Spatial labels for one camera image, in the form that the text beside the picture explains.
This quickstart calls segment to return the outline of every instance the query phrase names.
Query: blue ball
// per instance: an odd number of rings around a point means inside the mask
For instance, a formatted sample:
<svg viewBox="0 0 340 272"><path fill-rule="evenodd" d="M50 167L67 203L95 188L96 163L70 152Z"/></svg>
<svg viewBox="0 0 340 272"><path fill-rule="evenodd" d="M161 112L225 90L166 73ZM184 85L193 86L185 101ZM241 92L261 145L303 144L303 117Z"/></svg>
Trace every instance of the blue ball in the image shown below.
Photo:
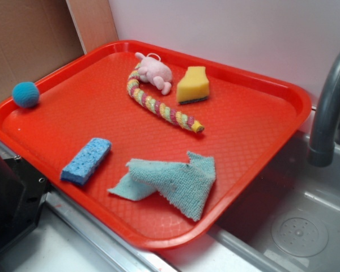
<svg viewBox="0 0 340 272"><path fill-rule="evenodd" d="M31 108L38 104L39 90L33 82L21 82L12 90L12 98L19 107Z"/></svg>

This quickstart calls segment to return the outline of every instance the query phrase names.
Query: stuffed animal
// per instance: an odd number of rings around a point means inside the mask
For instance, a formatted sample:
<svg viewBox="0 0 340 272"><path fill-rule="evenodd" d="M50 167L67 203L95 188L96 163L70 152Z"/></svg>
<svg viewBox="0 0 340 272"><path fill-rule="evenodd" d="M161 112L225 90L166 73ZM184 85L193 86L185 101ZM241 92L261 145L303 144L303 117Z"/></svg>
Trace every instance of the stuffed animal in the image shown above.
<svg viewBox="0 0 340 272"><path fill-rule="evenodd" d="M151 55L157 56L158 60L150 57ZM161 90L163 95L167 95L170 92L172 81L170 68L163 64L161 58L155 53L145 56L137 52L135 56L141 61L141 66L138 69L140 80L145 83L150 82Z"/></svg>

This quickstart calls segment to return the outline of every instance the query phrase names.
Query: yellow sponge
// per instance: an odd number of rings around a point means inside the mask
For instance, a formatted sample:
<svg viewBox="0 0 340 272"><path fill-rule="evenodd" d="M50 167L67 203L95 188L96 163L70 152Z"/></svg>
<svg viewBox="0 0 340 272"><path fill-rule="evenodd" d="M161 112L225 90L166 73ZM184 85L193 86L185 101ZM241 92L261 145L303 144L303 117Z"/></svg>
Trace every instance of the yellow sponge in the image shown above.
<svg viewBox="0 0 340 272"><path fill-rule="evenodd" d="M176 100L180 104L198 102L209 96L209 80L204 66L191 66L177 84Z"/></svg>

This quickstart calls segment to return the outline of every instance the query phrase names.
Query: braided rope toy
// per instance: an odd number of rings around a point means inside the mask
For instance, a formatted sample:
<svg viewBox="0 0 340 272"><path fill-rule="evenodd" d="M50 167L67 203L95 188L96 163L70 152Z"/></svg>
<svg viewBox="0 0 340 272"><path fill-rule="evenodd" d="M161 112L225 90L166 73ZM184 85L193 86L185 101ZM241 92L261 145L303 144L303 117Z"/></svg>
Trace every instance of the braided rope toy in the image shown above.
<svg viewBox="0 0 340 272"><path fill-rule="evenodd" d="M141 106L148 109L150 112L165 119L175 126L180 126L183 129L201 133L204 126L199 121L195 120L193 116L187 116L175 109L171 109L164 103L152 98L139 88L140 75L138 69L141 64L137 64L135 69L130 74L127 80L127 91L129 95Z"/></svg>

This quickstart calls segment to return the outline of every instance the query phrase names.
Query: sink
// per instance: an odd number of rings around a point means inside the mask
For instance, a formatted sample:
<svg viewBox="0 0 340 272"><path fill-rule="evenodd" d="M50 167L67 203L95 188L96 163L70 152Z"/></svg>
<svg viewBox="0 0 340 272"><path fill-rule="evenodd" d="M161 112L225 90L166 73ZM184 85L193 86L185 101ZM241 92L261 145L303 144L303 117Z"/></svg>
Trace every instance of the sink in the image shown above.
<svg viewBox="0 0 340 272"><path fill-rule="evenodd" d="M298 131L216 224L265 271L340 271L340 147L318 168L307 141Z"/></svg>

